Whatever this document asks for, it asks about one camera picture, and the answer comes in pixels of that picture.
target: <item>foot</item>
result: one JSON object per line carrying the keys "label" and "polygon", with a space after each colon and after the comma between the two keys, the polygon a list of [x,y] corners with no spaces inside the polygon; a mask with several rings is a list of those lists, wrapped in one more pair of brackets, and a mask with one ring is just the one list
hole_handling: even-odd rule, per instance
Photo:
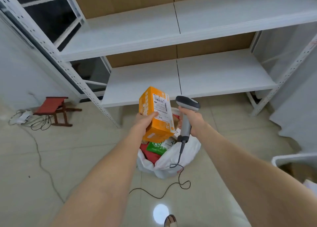
{"label": "foot", "polygon": [[164,222],[164,227],[177,227],[176,218],[174,215],[169,215],[166,217]]}

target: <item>hand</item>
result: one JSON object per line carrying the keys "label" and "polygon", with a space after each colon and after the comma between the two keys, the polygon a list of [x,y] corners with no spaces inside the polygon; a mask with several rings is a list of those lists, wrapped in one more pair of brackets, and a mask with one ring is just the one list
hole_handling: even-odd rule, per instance
{"label": "hand", "polygon": [[178,107],[181,113],[186,114],[188,117],[189,122],[192,125],[192,130],[191,130],[191,135],[196,137],[197,132],[200,131],[201,128],[204,128],[205,125],[207,124],[203,116],[200,113],[196,113],[190,109],[182,108],[181,106]]}
{"label": "hand", "polygon": [[158,115],[158,112],[153,112],[148,116],[144,116],[141,113],[137,113],[134,121],[134,126],[132,127],[132,129],[137,129],[138,131],[141,131],[142,136],[144,136],[146,128],[150,125],[152,119]]}

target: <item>person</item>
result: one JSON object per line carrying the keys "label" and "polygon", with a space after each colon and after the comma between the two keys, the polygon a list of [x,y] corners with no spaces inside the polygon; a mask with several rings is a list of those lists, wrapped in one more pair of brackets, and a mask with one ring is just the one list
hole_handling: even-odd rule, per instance
{"label": "person", "polygon": [[[200,113],[179,108],[252,226],[317,226],[317,198],[299,181],[232,144]],[[137,114],[128,135],[90,171],[55,217],[52,226],[120,226],[138,149],[157,112]],[[165,226],[176,227],[170,215]]]}

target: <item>white bin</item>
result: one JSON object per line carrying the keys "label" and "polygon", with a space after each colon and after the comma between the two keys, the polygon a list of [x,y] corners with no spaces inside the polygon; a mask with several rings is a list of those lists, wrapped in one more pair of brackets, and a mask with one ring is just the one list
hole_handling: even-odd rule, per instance
{"label": "white bin", "polygon": [[276,167],[287,163],[307,164],[317,169],[317,153],[298,153],[290,155],[275,156],[272,159],[272,164]]}

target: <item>green package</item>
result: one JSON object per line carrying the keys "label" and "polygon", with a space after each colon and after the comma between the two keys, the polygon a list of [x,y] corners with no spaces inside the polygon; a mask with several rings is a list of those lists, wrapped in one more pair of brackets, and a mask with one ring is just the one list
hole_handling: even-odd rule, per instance
{"label": "green package", "polygon": [[147,146],[146,150],[157,153],[159,155],[163,155],[163,153],[166,152],[166,150],[170,149],[174,144],[176,143],[176,140],[173,138],[166,139],[162,143],[152,143],[149,142],[149,145]]}

